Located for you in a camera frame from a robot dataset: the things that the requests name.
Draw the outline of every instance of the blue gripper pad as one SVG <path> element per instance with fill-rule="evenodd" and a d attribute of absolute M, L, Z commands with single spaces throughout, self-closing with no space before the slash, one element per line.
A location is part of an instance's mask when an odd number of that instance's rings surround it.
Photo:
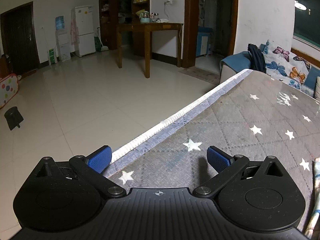
<path fill-rule="evenodd" d="M 229 167 L 234 162 L 234 159 L 217 147 L 210 146 L 207 150 L 207 161 L 218 173 L 220 173 L 225 168 Z"/>
<path fill-rule="evenodd" d="M 109 146 L 103 146 L 86 157 L 87 165 L 96 172 L 101 173 L 110 164 L 112 150 Z"/>

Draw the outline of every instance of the wooden door frame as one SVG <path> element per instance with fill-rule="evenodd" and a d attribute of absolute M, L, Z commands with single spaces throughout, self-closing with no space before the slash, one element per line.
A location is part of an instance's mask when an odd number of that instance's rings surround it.
<path fill-rule="evenodd" d="M 228 55 L 232 55 L 235 48 L 237 20 L 238 20 L 238 2 L 239 0 L 232 0 L 232 16 L 231 16 L 231 27 L 230 27 L 231 33 L 230 33 Z M 183 59 L 182 59 L 183 68 L 189 68 L 196 64 L 198 15 L 199 15 L 199 0 L 185 0 Z"/>
<path fill-rule="evenodd" d="M 18 9 L 21 9 L 23 7 L 30 7 L 31 8 L 31 25 L 32 25 L 32 32 L 31 32 L 31 36 L 34 40 L 33 44 L 34 44 L 34 49 L 36 51 L 36 57 L 37 57 L 37 62 L 38 62 L 38 67 L 40 66 L 40 60 L 39 60 L 39 54 L 38 54 L 38 49 L 37 49 L 37 42 L 36 42 L 36 34 L 35 34 L 35 23 L 34 23 L 34 19 L 33 19 L 33 1 L 32 2 L 28 2 L 22 5 L 19 5 L 15 8 L 12 8 L 2 14 L 0 14 L 0 28 L 1 28 L 1 38 L 2 38 L 2 48 L 3 48 L 3 52 L 4 54 L 8 54 L 8 46 L 7 46 L 7 40 L 6 40 L 6 36 L 4 35 L 4 18 L 6 17 L 6 15 L 8 13 L 14 12 Z"/>

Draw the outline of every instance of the dark window glass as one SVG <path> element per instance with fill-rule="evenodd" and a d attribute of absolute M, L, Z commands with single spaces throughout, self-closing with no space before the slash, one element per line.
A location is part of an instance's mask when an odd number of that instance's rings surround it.
<path fill-rule="evenodd" d="M 296 0 L 307 7 L 295 8 L 294 35 L 320 47 L 320 0 Z"/>

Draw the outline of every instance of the crosshair logo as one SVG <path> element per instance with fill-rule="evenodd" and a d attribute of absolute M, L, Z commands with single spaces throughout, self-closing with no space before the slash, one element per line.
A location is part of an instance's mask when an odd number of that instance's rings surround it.
<path fill-rule="evenodd" d="M 165 194 L 164 192 L 162 192 L 162 191 L 160 191 L 160 190 L 158 190 L 156 193 L 154 193 L 154 194 L 156 194 L 158 197 L 160 197 L 160 196 L 162 196 L 163 194 Z"/>

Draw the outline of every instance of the gray star-patterned cloth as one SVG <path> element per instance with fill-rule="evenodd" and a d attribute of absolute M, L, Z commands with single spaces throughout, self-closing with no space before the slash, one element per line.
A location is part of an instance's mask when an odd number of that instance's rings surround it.
<path fill-rule="evenodd" d="M 309 209 L 313 208 L 310 207 L 312 161 L 320 152 L 318 102 L 256 71 L 226 90 L 224 88 L 222 96 L 212 95 L 203 102 L 206 106 L 200 113 L 193 113 L 192 118 L 191 113 L 186 114 L 169 125 L 171 129 L 160 131 L 113 163 L 116 173 L 108 176 L 107 169 L 104 175 L 128 192 L 131 187 L 189 187 L 192 191 L 217 174 L 206 160 L 206 151 L 211 145 L 232 156 L 243 154 L 255 161 L 275 155 L 306 200 L 306 210 L 298 226 L 302 231 L 308 223 Z M 261 133 L 254 134 L 256 128 L 261 129 Z M 153 145 L 159 137 L 162 141 Z M 119 180 L 122 170 L 133 171 L 133 180 L 124 185 Z"/>

